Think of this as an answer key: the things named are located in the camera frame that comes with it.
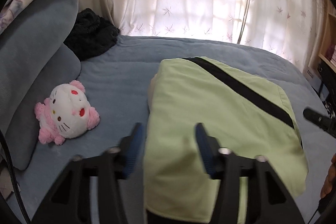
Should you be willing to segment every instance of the black fluffy cloth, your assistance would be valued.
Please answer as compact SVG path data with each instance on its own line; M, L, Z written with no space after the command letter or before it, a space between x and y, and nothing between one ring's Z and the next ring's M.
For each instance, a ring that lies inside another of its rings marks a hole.
M90 8L81 11L64 44L80 61L103 54L117 42L120 30Z

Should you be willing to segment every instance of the gray pillow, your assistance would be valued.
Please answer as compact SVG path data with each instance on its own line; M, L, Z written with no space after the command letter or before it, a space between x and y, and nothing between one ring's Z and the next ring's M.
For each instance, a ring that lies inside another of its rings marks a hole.
M37 76L15 111L5 136L16 168L27 168L39 135L35 104L49 97L55 86L76 79L80 71L79 59L63 44Z
M0 35L0 129L70 33L78 0L34 0Z

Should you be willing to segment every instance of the bed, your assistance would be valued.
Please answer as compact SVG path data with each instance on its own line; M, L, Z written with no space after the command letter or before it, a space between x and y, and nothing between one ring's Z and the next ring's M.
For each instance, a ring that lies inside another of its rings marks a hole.
M163 59L207 56L229 66L264 77L281 86L292 104L309 164L306 191L295 199L306 222L317 208L336 141L304 120L311 107L326 114L322 102L303 75L287 60L270 52L230 43L182 38L119 36L117 44L99 57L81 63L78 80L100 113L100 124L63 145L37 144L29 167L17 173L21 196L30 217L63 167L73 155L91 157L117 145L136 122L147 124L147 88ZM143 223L142 161L129 180L121 182L125 211L130 224ZM15 196L8 204L22 220ZM92 201L92 223L98 224L97 204Z

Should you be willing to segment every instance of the light green cloth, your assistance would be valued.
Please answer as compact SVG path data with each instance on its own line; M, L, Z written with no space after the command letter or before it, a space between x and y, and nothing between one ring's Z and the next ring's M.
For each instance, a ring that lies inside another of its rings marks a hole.
M293 197L305 190L308 164L287 95L281 87L208 58L236 80L285 110L295 130L184 59L160 64L144 156L145 208L166 218L208 223L219 181L210 180L195 140L202 122L221 147L239 156L265 155ZM238 223L245 222L247 180L241 178Z

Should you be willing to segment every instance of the hello kitty plush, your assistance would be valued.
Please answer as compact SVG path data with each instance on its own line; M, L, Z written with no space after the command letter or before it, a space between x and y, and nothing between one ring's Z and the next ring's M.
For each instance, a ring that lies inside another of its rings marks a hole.
M99 114L90 105L84 94L85 88L79 81L58 85L44 104L37 103L34 109L40 121L39 141L52 141L57 145L65 139L76 138L97 126Z

